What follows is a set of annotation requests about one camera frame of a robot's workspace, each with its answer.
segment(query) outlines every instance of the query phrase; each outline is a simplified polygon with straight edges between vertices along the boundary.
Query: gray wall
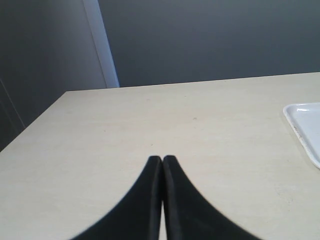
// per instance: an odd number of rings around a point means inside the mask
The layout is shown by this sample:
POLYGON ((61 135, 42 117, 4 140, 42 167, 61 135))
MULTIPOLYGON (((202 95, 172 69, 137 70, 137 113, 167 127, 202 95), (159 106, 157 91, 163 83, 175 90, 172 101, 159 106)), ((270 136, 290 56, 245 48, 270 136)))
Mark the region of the gray wall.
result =
POLYGON ((319 0, 99 0, 120 86, 320 71, 319 0))
POLYGON ((65 91, 105 88, 81 0, 1 0, 0 78, 27 126, 65 91))

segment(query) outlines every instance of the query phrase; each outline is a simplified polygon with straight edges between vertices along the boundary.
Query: wall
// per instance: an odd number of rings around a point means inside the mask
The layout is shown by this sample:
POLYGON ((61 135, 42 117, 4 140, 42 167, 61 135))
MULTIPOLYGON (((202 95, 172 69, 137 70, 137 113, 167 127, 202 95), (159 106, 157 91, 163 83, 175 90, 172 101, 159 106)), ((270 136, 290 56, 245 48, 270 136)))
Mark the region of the wall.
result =
POLYGON ((0 29, 0 78, 26 126, 65 91, 106 87, 81 0, 2 0, 0 29))
POLYGON ((121 87, 320 71, 319 0, 99 0, 121 87))

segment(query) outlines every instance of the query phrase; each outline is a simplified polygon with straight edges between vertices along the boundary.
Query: table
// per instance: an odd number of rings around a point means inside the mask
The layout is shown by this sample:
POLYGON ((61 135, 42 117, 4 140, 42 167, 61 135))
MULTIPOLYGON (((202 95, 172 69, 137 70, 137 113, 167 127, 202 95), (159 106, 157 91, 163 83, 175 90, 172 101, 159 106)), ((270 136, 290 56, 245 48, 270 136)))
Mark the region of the table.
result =
POLYGON ((282 112, 319 89, 305 73, 66 92, 0 153, 0 239, 70 239, 167 154, 258 237, 319 239, 320 171, 282 112))

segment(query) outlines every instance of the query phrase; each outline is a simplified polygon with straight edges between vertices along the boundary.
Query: white tray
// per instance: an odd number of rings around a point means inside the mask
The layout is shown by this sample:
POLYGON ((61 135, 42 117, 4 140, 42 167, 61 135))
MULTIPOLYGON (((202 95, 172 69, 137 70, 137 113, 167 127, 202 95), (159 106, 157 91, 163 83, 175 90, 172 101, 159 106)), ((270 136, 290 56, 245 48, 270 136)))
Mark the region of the white tray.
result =
POLYGON ((320 169, 320 102, 291 104, 283 113, 311 161, 320 169))

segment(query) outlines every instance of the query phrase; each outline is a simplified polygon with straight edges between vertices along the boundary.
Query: black object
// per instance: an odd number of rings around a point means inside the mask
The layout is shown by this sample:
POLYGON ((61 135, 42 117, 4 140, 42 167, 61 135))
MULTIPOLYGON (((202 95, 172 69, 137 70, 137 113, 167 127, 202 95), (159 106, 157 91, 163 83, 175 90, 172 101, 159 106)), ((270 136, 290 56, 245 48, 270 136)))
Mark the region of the black object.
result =
POLYGON ((168 240, 258 240, 208 203, 175 156, 163 160, 164 216, 168 240))
POLYGON ((162 176, 161 158, 149 157, 124 198, 106 216, 73 240, 157 240, 162 176))

